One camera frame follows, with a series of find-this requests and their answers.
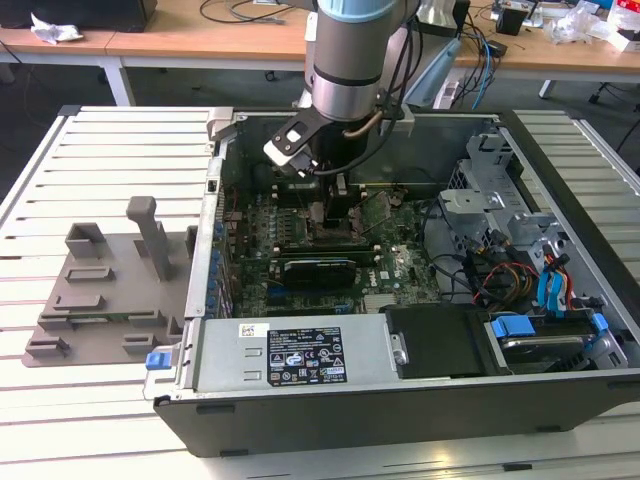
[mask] power supply label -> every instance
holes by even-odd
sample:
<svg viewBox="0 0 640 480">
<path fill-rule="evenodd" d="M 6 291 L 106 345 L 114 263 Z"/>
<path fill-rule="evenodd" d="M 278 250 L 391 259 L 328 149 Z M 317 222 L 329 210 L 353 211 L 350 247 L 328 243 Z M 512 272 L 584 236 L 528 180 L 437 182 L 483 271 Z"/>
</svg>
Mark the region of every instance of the power supply label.
<svg viewBox="0 0 640 480">
<path fill-rule="evenodd" d="M 339 327 L 269 330 L 267 381 L 273 387 L 347 381 Z"/>
</svg>

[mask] motherboard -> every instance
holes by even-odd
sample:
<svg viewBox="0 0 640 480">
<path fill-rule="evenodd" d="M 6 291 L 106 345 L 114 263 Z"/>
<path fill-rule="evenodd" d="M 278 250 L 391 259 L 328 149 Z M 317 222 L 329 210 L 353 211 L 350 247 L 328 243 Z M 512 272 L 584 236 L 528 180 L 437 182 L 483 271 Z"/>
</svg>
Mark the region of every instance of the motherboard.
<svg viewBox="0 0 640 480">
<path fill-rule="evenodd" d="M 405 201 L 404 194 L 369 189 L 329 228 L 321 202 L 296 195 L 283 205 L 278 195 L 231 192 L 224 202 L 230 294 L 224 309 L 210 313 L 340 315 L 438 301 L 418 235 L 431 200 Z"/>
</svg>

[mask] open computer chassis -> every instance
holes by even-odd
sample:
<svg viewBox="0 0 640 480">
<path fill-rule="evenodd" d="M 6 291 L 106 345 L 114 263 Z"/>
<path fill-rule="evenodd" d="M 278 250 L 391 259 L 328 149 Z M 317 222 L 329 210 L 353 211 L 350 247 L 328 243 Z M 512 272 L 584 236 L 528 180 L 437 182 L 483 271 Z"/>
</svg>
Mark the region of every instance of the open computer chassis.
<svg viewBox="0 0 640 480">
<path fill-rule="evenodd" d="M 173 368 L 147 379 L 191 453 L 558 432 L 638 398 L 640 287 L 531 115 L 405 109 L 350 175 L 341 241 L 323 230 L 313 180 L 265 163 L 288 115 L 211 115 L 185 331 L 156 352 Z M 533 285 L 506 301 L 500 263 Z M 536 288 L 544 274 L 562 294 Z M 320 357 L 331 365 L 314 381 Z"/>
</svg>

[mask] wooden table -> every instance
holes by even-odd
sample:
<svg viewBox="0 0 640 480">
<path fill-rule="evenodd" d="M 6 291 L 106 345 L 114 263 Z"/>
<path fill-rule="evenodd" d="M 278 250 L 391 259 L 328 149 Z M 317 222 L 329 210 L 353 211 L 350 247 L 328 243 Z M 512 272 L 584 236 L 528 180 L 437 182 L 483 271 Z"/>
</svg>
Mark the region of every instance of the wooden table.
<svg viewBox="0 0 640 480">
<path fill-rule="evenodd" d="M 640 54 L 623 53 L 613 45 L 593 39 L 593 43 L 554 45 L 540 28 L 522 27 L 517 36 L 496 33 L 490 12 L 480 7 L 487 0 L 472 0 L 470 10 L 475 25 L 487 40 L 507 45 L 496 75 L 501 78 L 545 80 L 540 96 L 547 98 L 557 80 L 587 82 L 640 83 Z M 477 50 L 469 39 L 464 41 L 449 81 L 460 79 L 476 65 Z"/>
<path fill-rule="evenodd" d="M 105 69 L 117 105 L 135 105 L 126 67 L 210 68 L 240 70 L 304 69 L 307 12 L 291 10 L 280 15 L 285 25 L 220 24 L 199 13 L 201 0 L 158 0 L 145 33 L 84 32 L 78 42 L 52 46 L 28 30 L 0 29 L 0 40 L 25 63 L 98 65 Z M 620 53 L 606 42 L 592 45 L 553 45 L 541 29 L 521 30 L 516 37 L 495 33 L 495 23 L 477 15 L 488 0 L 474 0 L 474 22 L 491 40 L 509 48 L 497 75 L 505 78 L 547 80 L 548 94 L 556 80 L 640 83 L 640 54 Z M 248 15 L 276 7 L 244 5 Z M 224 4 L 214 3 L 206 13 L 233 19 Z M 477 54 L 465 41 L 447 83 L 455 83 L 473 69 Z M 0 62 L 15 61 L 0 50 Z"/>
<path fill-rule="evenodd" d="M 74 42 L 51 45 L 37 38 L 28 29 L 0 28 L 0 40 L 21 62 L 27 64 L 91 65 L 104 67 L 109 63 L 106 47 L 114 31 L 87 30 L 84 38 Z M 16 59 L 0 45 L 0 78 L 13 81 L 13 75 L 5 63 L 16 63 Z"/>
</svg>

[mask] blue cable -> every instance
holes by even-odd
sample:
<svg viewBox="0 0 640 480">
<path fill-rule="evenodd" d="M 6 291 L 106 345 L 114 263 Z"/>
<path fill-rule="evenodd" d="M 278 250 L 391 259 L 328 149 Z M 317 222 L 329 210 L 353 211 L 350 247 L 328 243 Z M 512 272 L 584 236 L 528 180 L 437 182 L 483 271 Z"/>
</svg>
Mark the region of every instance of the blue cable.
<svg viewBox="0 0 640 480">
<path fill-rule="evenodd" d="M 471 110 L 475 110 L 476 107 L 480 104 L 480 100 L 482 100 L 482 97 L 484 95 L 484 91 L 485 91 L 485 87 L 487 85 L 487 78 L 489 78 L 489 64 L 491 63 L 491 52 L 489 51 L 489 44 L 487 43 L 487 41 L 480 37 L 480 40 L 482 40 L 482 43 L 484 44 L 484 51 L 487 55 L 486 57 L 486 66 L 484 69 L 484 76 L 482 77 L 482 84 L 480 85 L 480 91 L 478 92 L 478 96 L 476 97 L 476 101 L 473 102 L 473 106 L 471 107 Z"/>
</svg>

